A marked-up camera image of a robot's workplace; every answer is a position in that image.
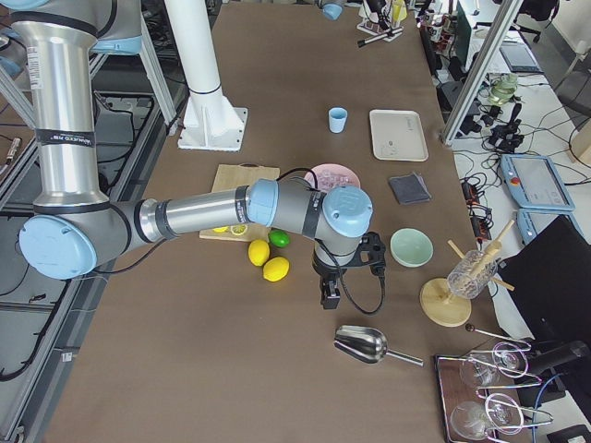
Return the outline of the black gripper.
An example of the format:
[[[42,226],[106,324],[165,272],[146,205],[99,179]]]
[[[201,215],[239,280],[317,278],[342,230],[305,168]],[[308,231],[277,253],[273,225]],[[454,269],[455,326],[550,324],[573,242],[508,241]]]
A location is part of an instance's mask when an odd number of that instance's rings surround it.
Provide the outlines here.
[[[336,256],[320,239],[316,239],[315,243],[312,266],[320,276],[323,309],[338,307],[341,300],[338,280],[347,269],[369,267],[371,273],[379,278],[381,295],[385,294],[386,246],[377,233],[365,233],[355,251],[348,256]]]
[[[367,19],[372,23],[377,23],[379,26],[387,26],[387,6],[386,0],[366,0],[365,10]]]

